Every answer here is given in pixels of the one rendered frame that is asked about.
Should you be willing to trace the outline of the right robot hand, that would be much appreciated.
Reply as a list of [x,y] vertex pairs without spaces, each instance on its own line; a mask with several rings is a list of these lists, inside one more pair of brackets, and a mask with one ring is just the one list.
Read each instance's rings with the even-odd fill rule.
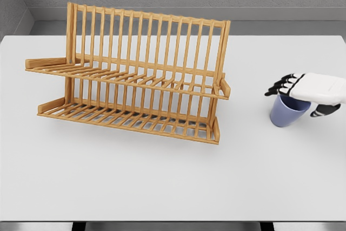
[[346,78],[311,72],[288,74],[275,82],[265,96],[277,94],[315,102],[318,106],[310,116],[327,116],[346,104]]

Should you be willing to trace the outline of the blue cup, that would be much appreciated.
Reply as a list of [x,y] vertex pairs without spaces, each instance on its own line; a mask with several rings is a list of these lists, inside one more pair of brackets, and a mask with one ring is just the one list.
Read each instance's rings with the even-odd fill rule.
[[270,113],[270,119],[274,125],[286,127],[300,118],[310,106],[310,102],[277,95]]

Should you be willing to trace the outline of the wooden two-tier dish rack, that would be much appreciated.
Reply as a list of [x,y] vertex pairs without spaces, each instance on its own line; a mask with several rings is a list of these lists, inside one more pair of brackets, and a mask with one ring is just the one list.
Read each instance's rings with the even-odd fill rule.
[[218,144],[217,102],[230,21],[69,3],[66,55],[28,59],[63,76],[62,98],[39,116]]

